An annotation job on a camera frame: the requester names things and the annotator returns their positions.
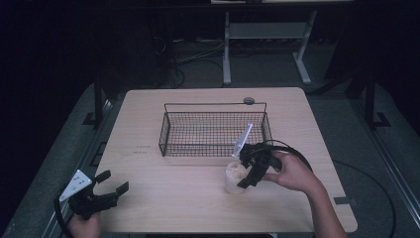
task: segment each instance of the wrist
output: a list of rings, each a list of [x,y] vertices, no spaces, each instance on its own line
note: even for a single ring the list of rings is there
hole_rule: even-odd
[[[318,199],[318,198],[325,198],[325,196],[328,196],[327,188],[319,181],[316,180],[314,184],[309,186],[309,188],[304,191],[306,196],[311,199]]]

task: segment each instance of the human arm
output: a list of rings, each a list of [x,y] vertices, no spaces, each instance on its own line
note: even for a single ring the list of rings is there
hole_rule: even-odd
[[[68,229],[74,238],[99,238],[101,234],[100,213],[93,213],[88,220],[74,214],[68,223]]]
[[[281,160],[282,170],[279,174],[267,173],[262,179],[306,194],[317,238],[347,237],[331,204],[327,189],[319,179],[296,156],[283,152],[273,152],[273,155]]]

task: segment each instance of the gray surface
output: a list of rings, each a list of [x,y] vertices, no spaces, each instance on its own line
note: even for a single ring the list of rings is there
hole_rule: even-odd
[[[275,54],[256,55],[248,58],[231,59],[231,87],[299,86],[310,91],[325,81],[322,77],[328,66],[329,54],[334,46],[310,46],[307,60],[308,71],[314,75],[314,83],[305,86],[299,79],[291,52],[294,44],[276,50]],[[194,54],[181,51],[182,54]],[[221,56],[213,60],[219,65]],[[223,82],[219,66],[208,61],[196,61],[180,65],[185,74],[185,88],[220,87]],[[342,84],[324,96],[310,96],[309,103],[333,160],[356,167],[380,182],[390,195],[396,209],[396,230],[394,237],[420,237],[420,231],[408,213],[376,150],[365,122],[360,119],[353,101],[344,97],[346,84]],[[93,111],[92,86],[86,89],[75,105],[73,112],[55,140],[46,160],[34,179],[24,200],[14,216],[14,227],[5,237],[41,237],[53,215],[53,198],[59,187],[67,182],[77,169],[80,159],[89,162],[91,150],[98,143],[107,141],[112,125],[118,115],[124,95],[113,102],[100,130],[83,126],[87,113]],[[420,160],[420,139],[395,108],[392,99],[381,88],[377,90],[376,109],[383,112],[392,127],[378,129],[378,134],[389,149],[411,187],[418,193]],[[390,204],[385,193],[369,177],[352,168],[335,164],[340,180],[349,198],[358,205],[353,206],[359,229],[350,237],[387,237],[392,224]],[[86,168],[93,174],[96,168]],[[103,234],[103,237],[129,237],[125,234]],[[287,234],[279,237],[312,237],[310,234]]]

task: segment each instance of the metal stand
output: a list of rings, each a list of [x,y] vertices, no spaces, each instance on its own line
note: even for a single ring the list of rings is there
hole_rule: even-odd
[[[374,121],[374,87],[375,82],[371,77],[371,74],[367,78],[367,94],[365,103],[365,119],[371,129],[376,130],[376,127],[390,127],[390,123],[386,119],[385,115],[381,112],[377,112],[376,115],[380,121]]]
[[[310,84],[311,79],[303,63],[303,55],[308,45],[312,26],[317,11],[312,11],[307,22],[297,23],[230,23],[229,12],[225,21],[225,53],[223,55],[223,83],[231,84],[229,62],[229,41],[231,39],[301,39],[298,52],[293,53],[294,61],[303,83]]]
[[[95,99],[95,113],[88,113],[84,118],[83,125],[93,125],[93,129],[97,129],[102,122],[102,88],[100,85],[99,76],[93,82],[93,91]]]

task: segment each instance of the wooden table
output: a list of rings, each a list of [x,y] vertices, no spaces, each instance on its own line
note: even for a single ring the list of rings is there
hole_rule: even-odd
[[[165,103],[266,102],[273,139],[300,151],[328,189],[347,232],[357,229],[346,196],[304,92],[300,88],[135,90],[127,93],[98,173],[112,176],[95,192],[128,180],[118,206],[102,212],[104,231],[123,233],[313,232],[302,192],[261,181],[243,194],[224,189],[232,157],[163,157],[158,148]]]

